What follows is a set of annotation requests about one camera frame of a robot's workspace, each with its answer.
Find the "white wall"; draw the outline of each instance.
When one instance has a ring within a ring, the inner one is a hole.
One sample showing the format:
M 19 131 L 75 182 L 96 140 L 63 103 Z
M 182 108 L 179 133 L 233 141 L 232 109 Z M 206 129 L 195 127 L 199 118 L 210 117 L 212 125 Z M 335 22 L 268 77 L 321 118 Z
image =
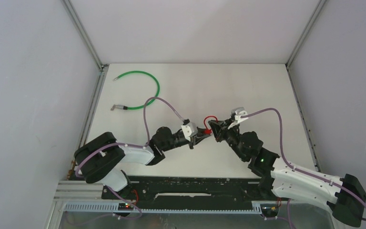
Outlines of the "white wall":
M 73 0 L 104 63 L 285 63 L 319 0 Z
M 0 229 L 43 228 L 98 76 L 59 0 L 0 0 Z
M 291 74 L 323 171 L 366 190 L 366 1 L 329 1 Z

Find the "red object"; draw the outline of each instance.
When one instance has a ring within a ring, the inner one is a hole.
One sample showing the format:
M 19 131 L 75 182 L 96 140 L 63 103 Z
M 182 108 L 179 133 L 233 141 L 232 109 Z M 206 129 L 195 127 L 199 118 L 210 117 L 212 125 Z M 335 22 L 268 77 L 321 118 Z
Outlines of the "red object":
M 135 193 L 135 196 L 137 197 L 137 199 L 134 202 L 134 204 L 137 204 L 138 203 L 138 193 L 137 193 L 137 190 L 133 189 L 131 192 Z
M 205 124 L 205 121 L 207 120 L 207 118 L 214 118 L 217 122 L 218 122 L 218 118 L 217 118 L 217 117 L 215 117 L 214 115 L 210 115 L 210 116 L 205 117 L 205 119 L 204 119 L 203 123 L 204 123 L 204 126 L 205 126 L 206 130 L 204 131 L 204 133 L 205 133 L 205 134 L 207 134 L 207 135 L 209 135 L 209 134 L 211 134 L 213 131 L 212 131 L 211 129 L 208 129 L 207 125 Z
M 211 129 L 204 130 L 204 134 L 210 135 L 213 131 Z

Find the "metal cable tip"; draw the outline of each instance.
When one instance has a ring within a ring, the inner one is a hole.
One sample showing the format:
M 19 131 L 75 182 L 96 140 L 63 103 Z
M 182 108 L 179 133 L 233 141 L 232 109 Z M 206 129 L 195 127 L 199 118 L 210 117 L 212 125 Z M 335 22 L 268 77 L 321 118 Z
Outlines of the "metal cable tip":
M 127 107 L 126 107 L 126 106 L 124 106 L 124 105 L 116 105 L 116 104 L 114 104 L 114 105 L 110 108 L 110 110 L 111 110 L 111 111 L 114 111 L 114 109 L 127 110 Z

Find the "white bracket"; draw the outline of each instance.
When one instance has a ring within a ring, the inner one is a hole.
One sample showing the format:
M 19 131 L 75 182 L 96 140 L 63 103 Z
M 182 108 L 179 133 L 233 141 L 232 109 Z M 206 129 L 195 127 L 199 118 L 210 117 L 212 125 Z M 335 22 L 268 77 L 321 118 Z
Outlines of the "white bracket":
M 182 131 L 184 138 L 190 141 L 190 138 L 198 133 L 197 126 L 195 123 L 189 122 L 187 125 L 182 125 Z
M 231 114 L 234 115 L 235 121 L 229 125 L 228 130 L 248 119 L 248 118 L 242 118 L 242 116 L 247 115 L 247 112 L 245 111 L 245 109 L 243 107 L 238 107 L 238 108 L 233 109 L 231 111 Z

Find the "cable connector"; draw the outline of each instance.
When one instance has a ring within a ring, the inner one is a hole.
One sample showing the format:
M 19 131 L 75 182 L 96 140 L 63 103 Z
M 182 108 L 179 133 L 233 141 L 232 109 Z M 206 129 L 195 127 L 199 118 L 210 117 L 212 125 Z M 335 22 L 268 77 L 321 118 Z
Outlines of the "cable connector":
M 210 135 L 212 132 L 213 132 L 212 129 L 206 129 L 206 130 L 203 131 L 203 133 L 205 135 Z
M 121 110 L 127 110 L 128 109 L 128 107 L 127 106 L 124 106 L 124 105 L 119 105 L 119 104 L 114 104 L 111 108 L 110 108 L 110 110 L 111 111 L 114 111 L 114 109 L 121 109 Z

